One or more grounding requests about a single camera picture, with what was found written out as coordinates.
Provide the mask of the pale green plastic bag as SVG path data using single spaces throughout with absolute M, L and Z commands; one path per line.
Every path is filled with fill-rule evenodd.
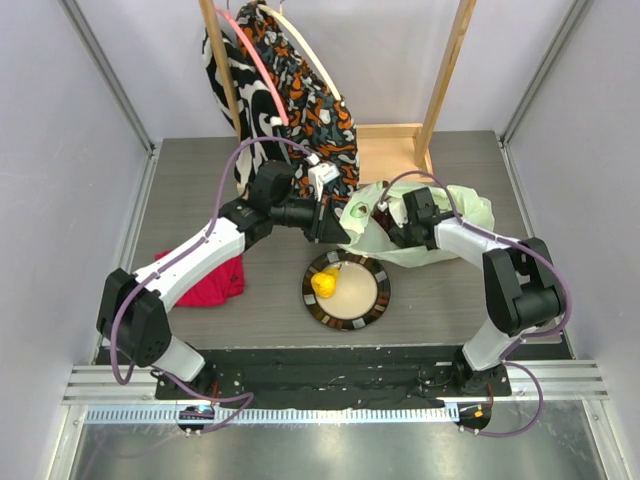
M 494 228 L 492 203 L 476 190 L 451 185 L 444 191 L 431 186 L 431 205 L 424 207 L 425 196 L 419 191 L 425 188 L 417 182 L 399 181 L 388 187 L 379 181 L 358 190 L 341 211 L 340 225 L 350 238 L 341 247 L 354 255 L 416 268 L 456 257 L 436 247 L 435 222 L 428 215 L 447 220 L 455 205 L 471 223 L 485 230 Z

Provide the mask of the yellow fake pear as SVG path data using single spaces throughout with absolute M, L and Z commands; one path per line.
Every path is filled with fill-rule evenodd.
M 341 266 L 338 265 L 312 275 L 311 288 L 317 297 L 330 298 L 335 294 L 340 269 Z

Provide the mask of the beige plate with dark rim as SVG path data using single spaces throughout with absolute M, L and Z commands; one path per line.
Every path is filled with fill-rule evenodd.
M 311 288 L 314 273 L 341 266 L 335 294 L 317 297 Z M 363 329 L 381 318 L 391 300 L 391 283 L 382 264 L 343 249 L 328 251 L 307 267 L 301 282 L 303 305 L 313 319 L 336 330 Z

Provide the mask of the dark red fake grapes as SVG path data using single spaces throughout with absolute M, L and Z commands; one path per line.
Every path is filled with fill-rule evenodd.
M 396 226 L 396 223 L 388 211 L 376 210 L 372 214 L 372 219 L 385 231 L 389 232 Z

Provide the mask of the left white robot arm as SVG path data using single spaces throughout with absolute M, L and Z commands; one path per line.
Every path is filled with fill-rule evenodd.
M 221 206 L 205 227 L 154 263 L 106 279 L 97 329 L 108 339 L 110 361 L 124 355 L 133 366 L 163 372 L 190 398 L 205 397 L 213 375 L 194 347 L 171 331 L 168 314 L 176 302 L 209 273 L 271 234 L 276 226 L 300 229 L 314 243 L 344 244 L 349 236 L 334 212 L 328 185 L 339 176 L 331 163 L 310 159 L 312 194 L 294 193 L 294 172 L 268 161 L 245 195 Z

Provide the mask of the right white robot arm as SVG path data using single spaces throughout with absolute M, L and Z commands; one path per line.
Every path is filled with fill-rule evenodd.
M 523 338 L 566 312 L 567 296 L 547 246 L 538 238 L 497 236 L 464 221 L 455 210 L 443 211 L 427 187 L 388 206 L 394 241 L 452 253 L 482 271 L 488 319 L 456 351 L 451 371 L 457 391 L 477 394 Z

